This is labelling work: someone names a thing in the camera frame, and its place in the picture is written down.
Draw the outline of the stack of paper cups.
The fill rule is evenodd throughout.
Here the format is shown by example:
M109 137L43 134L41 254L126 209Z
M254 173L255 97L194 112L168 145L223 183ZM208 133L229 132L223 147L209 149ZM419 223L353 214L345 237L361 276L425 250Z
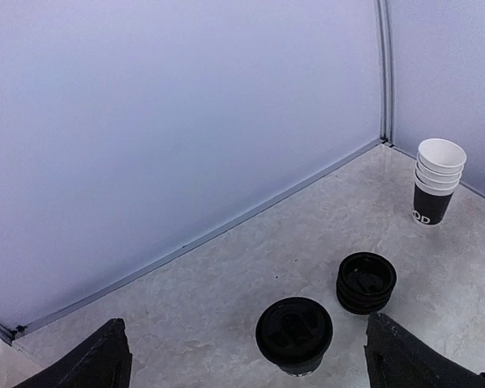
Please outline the stack of paper cups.
M441 138L423 140L417 149L412 216L424 226L441 223L467 160L465 150Z

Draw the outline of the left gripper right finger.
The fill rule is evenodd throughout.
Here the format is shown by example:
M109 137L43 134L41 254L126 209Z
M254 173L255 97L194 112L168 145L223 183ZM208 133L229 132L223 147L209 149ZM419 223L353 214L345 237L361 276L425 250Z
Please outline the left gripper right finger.
M372 313L365 358L372 387L485 387L485 373L445 358L387 314Z

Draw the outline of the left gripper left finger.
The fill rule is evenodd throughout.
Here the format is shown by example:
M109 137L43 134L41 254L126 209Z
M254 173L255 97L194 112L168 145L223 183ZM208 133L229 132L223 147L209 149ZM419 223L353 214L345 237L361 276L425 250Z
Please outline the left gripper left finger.
M124 320L112 318L59 361L19 387L128 387L133 355Z

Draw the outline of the black lid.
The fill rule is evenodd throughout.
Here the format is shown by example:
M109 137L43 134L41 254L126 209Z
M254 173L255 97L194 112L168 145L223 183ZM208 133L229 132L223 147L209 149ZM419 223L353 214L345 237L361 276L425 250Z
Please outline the black lid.
M326 309L306 297L288 297L269 306L259 317L255 340L274 365L323 360L333 338Z

